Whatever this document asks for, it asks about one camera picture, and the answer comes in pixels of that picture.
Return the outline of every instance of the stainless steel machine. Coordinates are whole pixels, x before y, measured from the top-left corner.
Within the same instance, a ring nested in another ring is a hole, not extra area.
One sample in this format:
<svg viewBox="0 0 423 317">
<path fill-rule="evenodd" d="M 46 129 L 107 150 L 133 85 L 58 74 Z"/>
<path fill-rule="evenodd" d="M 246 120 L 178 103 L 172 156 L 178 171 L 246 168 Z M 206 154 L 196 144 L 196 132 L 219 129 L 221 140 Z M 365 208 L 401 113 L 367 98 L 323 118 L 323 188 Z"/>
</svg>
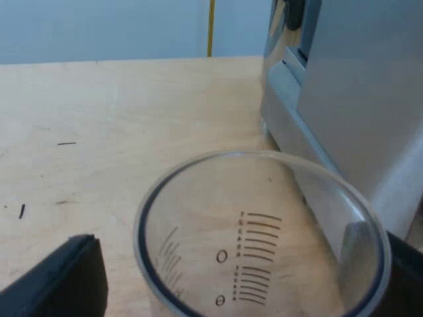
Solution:
<svg viewBox="0 0 423 317">
<path fill-rule="evenodd" d="M 281 151 L 341 174 L 405 238 L 423 193 L 423 2 L 292 3 L 273 2 L 264 125 Z M 298 45 L 281 46 L 300 13 Z"/>
</svg>

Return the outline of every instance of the clear plastic cup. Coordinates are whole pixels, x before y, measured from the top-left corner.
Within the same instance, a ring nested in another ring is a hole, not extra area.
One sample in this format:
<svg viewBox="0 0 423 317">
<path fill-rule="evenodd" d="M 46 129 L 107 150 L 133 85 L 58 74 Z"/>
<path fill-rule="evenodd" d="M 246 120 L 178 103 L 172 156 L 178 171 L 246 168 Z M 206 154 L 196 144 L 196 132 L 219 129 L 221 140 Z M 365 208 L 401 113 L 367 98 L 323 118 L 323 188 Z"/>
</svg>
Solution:
<svg viewBox="0 0 423 317">
<path fill-rule="evenodd" d="M 153 316 L 369 316 L 391 272 L 368 202 L 273 151 L 212 153 L 170 171 L 139 208 L 135 255 Z"/>
</svg>

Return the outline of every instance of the printed number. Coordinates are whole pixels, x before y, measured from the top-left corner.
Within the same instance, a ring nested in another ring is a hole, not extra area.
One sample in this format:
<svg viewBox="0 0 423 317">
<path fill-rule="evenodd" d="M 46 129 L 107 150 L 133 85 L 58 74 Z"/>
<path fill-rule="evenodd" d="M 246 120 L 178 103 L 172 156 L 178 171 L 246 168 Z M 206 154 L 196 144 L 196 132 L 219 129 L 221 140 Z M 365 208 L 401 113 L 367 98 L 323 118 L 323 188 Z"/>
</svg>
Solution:
<svg viewBox="0 0 423 317">
<path fill-rule="evenodd" d="M 222 306 L 223 304 L 225 304 L 225 297 L 223 295 L 219 295 L 216 298 L 216 306 Z"/>
<path fill-rule="evenodd" d="M 226 261 L 226 259 L 227 259 L 227 252 L 225 250 L 220 250 L 217 253 L 216 261 L 218 261 L 219 263 L 223 263 L 224 261 Z"/>
</svg>

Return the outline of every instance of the wooden table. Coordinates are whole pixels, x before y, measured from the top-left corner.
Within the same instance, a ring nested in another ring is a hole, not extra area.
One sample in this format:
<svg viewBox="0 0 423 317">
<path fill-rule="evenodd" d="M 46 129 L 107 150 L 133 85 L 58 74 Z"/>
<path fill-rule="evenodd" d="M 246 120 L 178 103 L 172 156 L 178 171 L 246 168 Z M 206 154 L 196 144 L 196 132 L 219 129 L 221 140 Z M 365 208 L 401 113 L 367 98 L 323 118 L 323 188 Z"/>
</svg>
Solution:
<svg viewBox="0 0 423 317">
<path fill-rule="evenodd" d="M 93 233 L 106 315 L 150 316 L 132 246 L 138 204 L 193 155 L 272 147 L 259 128 L 261 65 L 243 57 L 1 66 L 0 289 L 69 236 Z"/>
</svg>

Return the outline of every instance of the black plastic piece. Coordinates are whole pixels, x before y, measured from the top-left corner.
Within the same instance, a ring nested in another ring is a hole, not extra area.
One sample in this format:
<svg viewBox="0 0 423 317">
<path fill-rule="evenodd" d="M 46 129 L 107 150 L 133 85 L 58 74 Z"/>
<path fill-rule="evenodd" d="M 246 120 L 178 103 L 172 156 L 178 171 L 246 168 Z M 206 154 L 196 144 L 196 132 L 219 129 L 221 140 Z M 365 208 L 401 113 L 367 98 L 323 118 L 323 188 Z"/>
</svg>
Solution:
<svg viewBox="0 0 423 317">
<path fill-rule="evenodd" d="M 366 305 L 373 292 L 360 300 L 372 278 L 375 265 L 369 245 L 371 229 L 367 222 L 350 223 L 345 228 L 340 257 L 339 284 L 344 304 L 353 307 L 348 314 L 356 314 Z M 392 252 L 389 286 L 371 317 L 423 316 L 423 254 L 388 232 Z"/>
<path fill-rule="evenodd" d="M 423 316 L 423 254 L 388 232 L 393 261 L 389 288 L 371 317 Z"/>
<path fill-rule="evenodd" d="M 305 0 L 285 0 L 286 27 L 291 31 L 299 29 L 303 20 Z"/>
<path fill-rule="evenodd" d="M 0 316 L 101 317 L 107 295 L 99 239 L 74 236 L 0 292 Z"/>
</svg>

